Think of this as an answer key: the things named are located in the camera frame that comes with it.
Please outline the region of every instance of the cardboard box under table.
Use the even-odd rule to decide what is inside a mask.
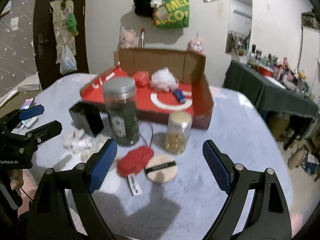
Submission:
[[[137,88],[138,118],[144,121],[168,123],[173,111],[185,111],[193,116],[193,128],[207,130],[214,101],[204,75],[205,56],[191,51],[167,49],[121,49],[115,52],[115,67],[102,73],[80,90],[82,101],[98,106],[105,112],[102,84],[116,76],[132,76],[137,71],[148,71],[150,76],[168,67],[179,80],[179,89],[188,99],[179,104],[171,92],[156,92],[149,86]]]

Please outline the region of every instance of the black ribbon strap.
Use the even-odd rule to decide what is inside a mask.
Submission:
[[[149,172],[166,169],[166,168],[169,168],[169,167],[175,166],[175,165],[177,165],[175,161],[169,162],[169,163],[162,163],[160,165],[153,166],[153,167],[145,169],[145,172],[146,172],[146,175],[147,175]]]

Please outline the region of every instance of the dark green tablecloth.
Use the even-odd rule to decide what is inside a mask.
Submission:
[[[317,105],[295,91],[282,89],[254,69],[232,61],[223,87],[243,93],[256,109],[316,119]]]

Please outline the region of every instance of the table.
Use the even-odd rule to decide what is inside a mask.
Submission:
[[[304,98],[295,91],[283,89],[236,61],[230,63],[223,87],[243,93],[260,112],[274,111],[291,115],[290,126],[294,135],[284,145],[285,150],[298,135],[303,136],[318,115],[318,106],[309,97]]]
[[[74,130],[68,109],[80,100],[79,89],[93,79],[94,75],[72,74],[55,82],[35,99],[45,112],[34,127],[58,120],[63,130],[61,135],[44,142],[33,155],[35,179],[40,180],[45,169],[59,167],[64,154],[63,135]],[[114,194],[95,191],[93,198],[110,229],[119,235],[137,239],[202,239],[215,221],[227,197],[221,191],[202,155],[202,144],[212,139],[221,152],[227,153],[234,163],[246,168],[264,171],[271,167],[281,183],[288,206],[292,204],[292,185],[286,163],[276,142],[250,101],[242,94],[211,87],[215,100],[212,120],[207,131],[192,130],[185,152],[175,157],[178,173],[174,180],[164,184],[149,181],[143,172],[136,178],[143,194],[132,196],[124,182]],[[165,125],[153,123],[155,132],[153,149],[155,155],[165,153],[161,142]],[[27,130],[14,132],[24,134]],[[142,123],[140,132],[150,140],[150,125]],[[137,147],[118,147],[117,157],[122,157]],[[244,212],[235,230],[242,230],[250,210],[253,192],[248,194]],[[72,206],[71,194],[67,192]]]

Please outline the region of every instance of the green bag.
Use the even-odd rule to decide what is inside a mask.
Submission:
[[[165,5],[161,6],[157,11],[166,11],[166,19],[159,19],[157,12],[154,13],[154,25],[158,28],[185,28],[189,26],[189,0],[164,0]]]

